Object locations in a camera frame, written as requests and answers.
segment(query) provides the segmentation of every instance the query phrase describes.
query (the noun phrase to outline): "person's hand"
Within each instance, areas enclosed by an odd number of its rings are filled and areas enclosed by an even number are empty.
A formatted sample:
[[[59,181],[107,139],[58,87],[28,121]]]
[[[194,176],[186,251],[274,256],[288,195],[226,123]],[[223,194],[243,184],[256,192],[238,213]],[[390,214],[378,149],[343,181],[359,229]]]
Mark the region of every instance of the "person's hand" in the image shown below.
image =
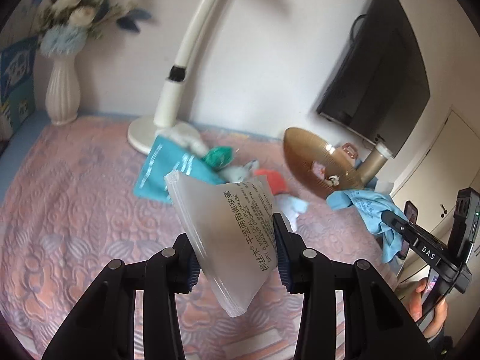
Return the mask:
[[[414,291],[406,297],[406,309],[408,310],[409,314],[416,322],[422,317],[422,292],[427,287],[427,278],[424,277],[417,283],[416,288]],[[447,319],[448,314],[448,305],[443,298],[439,304],[435,307],[435,316],[433,321],[427,326],[423,335],[425,338],[432,338],[434,337],[442,328],[443,323]]]

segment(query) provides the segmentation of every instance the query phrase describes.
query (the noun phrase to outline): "white ribbed vase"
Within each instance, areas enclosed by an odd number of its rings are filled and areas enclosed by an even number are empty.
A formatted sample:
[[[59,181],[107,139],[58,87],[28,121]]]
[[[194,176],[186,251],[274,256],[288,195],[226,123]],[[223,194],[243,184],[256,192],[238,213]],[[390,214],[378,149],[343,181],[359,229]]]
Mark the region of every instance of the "white ribbed vase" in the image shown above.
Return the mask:
[[[61,126],[77,118],[80,85],[74,55],[52,55],[53,70],[46,90],[45,108],[53,125]]]

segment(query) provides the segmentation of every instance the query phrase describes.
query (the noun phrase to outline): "frosted plastic pouch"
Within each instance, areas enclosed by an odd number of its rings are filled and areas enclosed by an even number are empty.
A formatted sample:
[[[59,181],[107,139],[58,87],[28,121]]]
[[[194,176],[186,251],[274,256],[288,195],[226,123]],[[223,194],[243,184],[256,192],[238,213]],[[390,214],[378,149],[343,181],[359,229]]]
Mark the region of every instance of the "frosted plastic pouch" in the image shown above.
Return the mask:
[[[174,171],[165,182],[218,302],[242,315],[277,266],[274,198],[263,176],[211,185]]]

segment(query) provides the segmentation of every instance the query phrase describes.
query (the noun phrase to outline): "tv screen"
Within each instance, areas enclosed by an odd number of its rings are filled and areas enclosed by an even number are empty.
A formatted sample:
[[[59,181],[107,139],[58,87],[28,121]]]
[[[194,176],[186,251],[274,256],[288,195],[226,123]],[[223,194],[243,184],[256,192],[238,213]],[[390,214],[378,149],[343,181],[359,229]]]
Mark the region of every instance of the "tv screen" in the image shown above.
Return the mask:
[[[372,0],[317,112],[397,155],[430,98],[422,54],[399,0]]]

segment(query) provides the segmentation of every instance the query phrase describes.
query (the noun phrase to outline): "brown bowl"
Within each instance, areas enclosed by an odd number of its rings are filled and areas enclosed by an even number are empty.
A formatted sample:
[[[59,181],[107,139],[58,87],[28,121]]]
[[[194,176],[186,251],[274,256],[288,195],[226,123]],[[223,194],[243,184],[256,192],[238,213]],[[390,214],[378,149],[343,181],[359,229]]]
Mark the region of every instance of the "brown bowl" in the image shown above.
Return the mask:
[[[357,170],[337,149],[330,154],[326,149],[327,141],[302,128],[291,127],[283,137],[283,151],[286,164],[295,178],[315,195],[326,199],[334,191],[363,189]],[[331,187],[319,179],[311,166],[316,161],[325,166],[325,178],[337,175],[340,184]]]

